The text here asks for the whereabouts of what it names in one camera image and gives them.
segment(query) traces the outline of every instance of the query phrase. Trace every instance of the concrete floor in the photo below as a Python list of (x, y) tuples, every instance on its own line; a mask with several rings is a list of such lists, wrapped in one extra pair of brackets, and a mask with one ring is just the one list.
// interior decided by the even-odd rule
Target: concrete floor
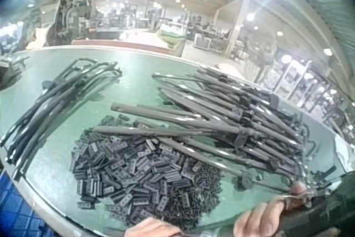
[(245, 79), (244, 76), (244, 62), (235, 62), (232, 59), (224, 58), (223, 56), (203, 49), (194, 48), (192, 41), (186, 41), (185, 49), (182, 53), (182, 57), (192, 60), (197, 63), (219, 67), (226, 73), (236, 76), (241, 79)]

